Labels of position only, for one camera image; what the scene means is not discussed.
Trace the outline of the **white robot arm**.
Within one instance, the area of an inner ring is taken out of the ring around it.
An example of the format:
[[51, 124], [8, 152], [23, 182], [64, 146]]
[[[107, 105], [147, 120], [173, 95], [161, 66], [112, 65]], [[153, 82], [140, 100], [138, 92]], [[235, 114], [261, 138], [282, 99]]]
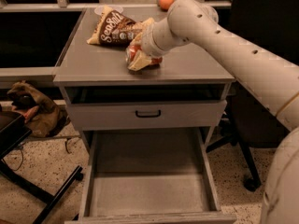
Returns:
[[128, 68], [142, 69], [189, 43], [205, 49], [290, 131], [268, 173], [261, 224], [299, 224], [299, 66], [225, 30], [215, 16], [197, 1], [175, 1], [130, 43]]

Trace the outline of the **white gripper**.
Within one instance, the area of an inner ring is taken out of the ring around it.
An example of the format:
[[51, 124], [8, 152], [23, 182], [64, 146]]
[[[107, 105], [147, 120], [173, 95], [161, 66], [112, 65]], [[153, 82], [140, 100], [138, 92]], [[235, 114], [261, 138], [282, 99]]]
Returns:
[[129, 51], [128, 69], [138, 71], [151, 64], [152, 58], [164, 56], [175, 45], [175, 40], [167, 21], [151, 24], [143, 33], [139, 33], [131, 46], [140, 46], [142, 50]]

